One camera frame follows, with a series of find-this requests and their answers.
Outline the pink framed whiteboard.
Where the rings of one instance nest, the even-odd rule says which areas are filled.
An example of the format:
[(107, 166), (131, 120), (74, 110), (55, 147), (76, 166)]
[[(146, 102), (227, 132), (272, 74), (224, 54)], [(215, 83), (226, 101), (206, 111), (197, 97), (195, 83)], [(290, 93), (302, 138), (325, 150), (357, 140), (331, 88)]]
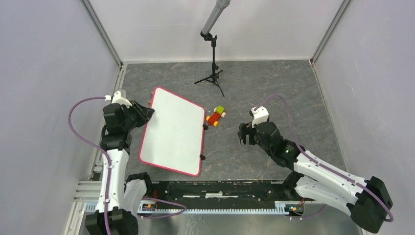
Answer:
[(156, 87), (138, 158), (141, 162), (198, 176), (204, 142), (205, 109), (162, 87)]

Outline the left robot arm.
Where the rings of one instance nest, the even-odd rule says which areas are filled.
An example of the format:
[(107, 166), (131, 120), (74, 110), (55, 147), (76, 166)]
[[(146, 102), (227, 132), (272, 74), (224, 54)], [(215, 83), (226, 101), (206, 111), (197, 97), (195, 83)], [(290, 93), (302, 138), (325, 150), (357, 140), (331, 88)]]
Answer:
[(144, 126), (154, 112), (134, 100), (112, 101), (103, 108), (105, 124), (97, 146), (103, 154), (103, 177), (95, 211), (85, 221), (90, 234), (138, 234), (137, 212), (141, 199), (149, 199), (154, 187), (146, 172), (125, 178), (125, 171), (131, 131)]

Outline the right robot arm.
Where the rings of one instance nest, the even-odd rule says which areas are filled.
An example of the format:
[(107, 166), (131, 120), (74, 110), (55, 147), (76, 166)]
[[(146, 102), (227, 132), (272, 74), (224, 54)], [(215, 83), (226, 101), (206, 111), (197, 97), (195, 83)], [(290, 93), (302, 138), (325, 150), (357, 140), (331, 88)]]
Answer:
[(292, 171), (282, 187), (287, 199), (300, 196), (320, 201), (347, 214), (356, 225), (373, 234), (392, 220), (389, 212), (393, 202), (381, 179), (372, 176), (367, 180), (324, 162), (285, 139), (270, 121), (242, 123), (237, 134), (242, 145), (258, 145), (277, 165)]

